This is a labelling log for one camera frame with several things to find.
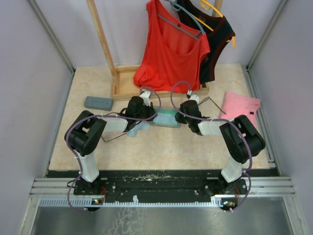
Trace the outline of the light blue cleaning cloth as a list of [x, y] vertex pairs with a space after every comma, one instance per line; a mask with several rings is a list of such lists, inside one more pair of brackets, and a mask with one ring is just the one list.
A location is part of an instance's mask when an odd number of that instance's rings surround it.
[[134, 137], [139, 130], [147, 130], [147, 129], [149, 129], [149, 127], [150, 127], [149, 123], [139, 122], [135, 125], [134, 128], [132, 128], [130, 131], [127, 132], [127, 136], [128, 137]]

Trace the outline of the grey glasses case green lining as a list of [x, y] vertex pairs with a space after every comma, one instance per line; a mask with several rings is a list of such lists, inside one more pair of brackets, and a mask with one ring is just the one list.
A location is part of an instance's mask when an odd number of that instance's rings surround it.
[[161, 108], [158, 113], [173, 113], [173, 114], [176, 114], [177, 110], [171, 109], [171, 108]]

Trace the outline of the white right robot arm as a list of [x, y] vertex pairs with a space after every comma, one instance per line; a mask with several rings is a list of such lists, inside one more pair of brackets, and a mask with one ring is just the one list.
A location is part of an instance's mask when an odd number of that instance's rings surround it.
[[201, 115], [196, 100], [189, 99], [181, 103], [175, 119], [178, 123], [188, 125], [199, 136], [221, 136], [226, 144], [230, 158], [221, 170], [219, 190], [231, 193], [236, 181], [242, 174], [252, 168], [252, 158], [257, 156], [266, 143], [258, 130], [245, 115], [227, 119], [205, 118]]

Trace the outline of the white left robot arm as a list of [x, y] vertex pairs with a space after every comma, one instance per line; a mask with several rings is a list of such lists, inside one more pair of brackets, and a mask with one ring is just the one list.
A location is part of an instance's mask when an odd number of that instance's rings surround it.
[[115, 115], [95, 115], [84, 110], [65, 133], [68, 148], [78, 161], [79, 176], [84, 188], [91, 194], [102, 188], [95, 160], [95, 149], [104, 133], [127, 133], [144, 121], [152, 121], [157, 115], [149, 98], [133, 96], [125, 111]]

